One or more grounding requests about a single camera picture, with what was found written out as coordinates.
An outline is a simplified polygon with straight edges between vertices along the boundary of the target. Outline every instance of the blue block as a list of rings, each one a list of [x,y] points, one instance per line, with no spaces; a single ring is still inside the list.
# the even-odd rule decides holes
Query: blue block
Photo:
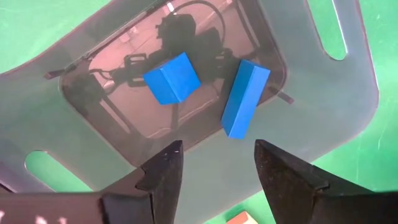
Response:
[[[229,138],[244,138],[270,72],[250,61],[241,61],[221,118]]]
[[[183,102],[201,85],[186,53],[146,73],[144,81],[162,105]]]

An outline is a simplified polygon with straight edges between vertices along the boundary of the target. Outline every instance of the green surface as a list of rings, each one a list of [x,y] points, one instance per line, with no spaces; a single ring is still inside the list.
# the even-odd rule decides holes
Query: green surface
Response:
[[[1,1],[0,72],[35,57],[107,2],[108,0]],[[357,138],[319,158],[314,164],[371,190],[396,190],[398,120],[394,119],[394,113],[398,105],[398,1],[360,0],[360,3],[379,85],[379,108],[369,126]],[[324,48],[330,55],[339,58],[341,43],[339,44],[338,35],[335,35],[338,29],[335,29],[334,22],[328,16],[323,17],[324,13],[330,15],[331,4],[324,0],[311,0],[310,4],[319,25],[318,31],[323,37]],[[44,166],[54,170],[51,164]],[[76,184],[67,180],[66,175],[58,175],[58,178],[65,180],[65,185],[56,190],[76,190]],[[208,223],[225,223],[225,220],[241,210],[247,210],[259,223],[274,223],[262,192]]]
[[[84,182],[44,151],[31,152],[25,159],[25,166],[31,174],[56,191],[92,191]]]

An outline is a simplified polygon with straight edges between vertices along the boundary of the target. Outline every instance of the transparent tray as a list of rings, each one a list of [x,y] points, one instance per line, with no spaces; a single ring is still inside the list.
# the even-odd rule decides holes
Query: transparent tray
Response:
[[[348,52],[341,61],[322,49],[305,1],[111,1],[0,76],[0,183],[51,191],[24,165],[45,151],[100,190],[182,139],[175,222],[217,215],[261,189],[255,139],[312,161],[372,118],[378,90],[358,2],[334,3]],[[181,52],[203,86],[180,105],[160,106],[142,74]],[[247,138],[237,141],[220,118],[241,58],[272,73]],[[44,78],[51,71],[62,76]]]

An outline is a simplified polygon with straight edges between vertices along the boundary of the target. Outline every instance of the blue rectangular block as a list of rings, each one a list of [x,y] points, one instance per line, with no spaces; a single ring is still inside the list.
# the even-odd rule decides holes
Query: blue rectangular block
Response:
[[[244,138],[270,72],[253,62],[241,61],[221,118],[229,138]]]
[[[162,105],[183,102],[201,85],[186,53],[146,73],[144,81]]]

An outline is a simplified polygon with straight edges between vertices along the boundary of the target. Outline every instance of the cutout hole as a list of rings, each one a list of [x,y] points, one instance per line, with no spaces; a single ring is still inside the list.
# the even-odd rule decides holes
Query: cutout hole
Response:
[[[34,151],[25,158],[26,169],[56,192],[92,191],[61,163],[44,151]]]
[[[333,0],[307,0],[325,52],[335,60],[343,60],[347,49]]]

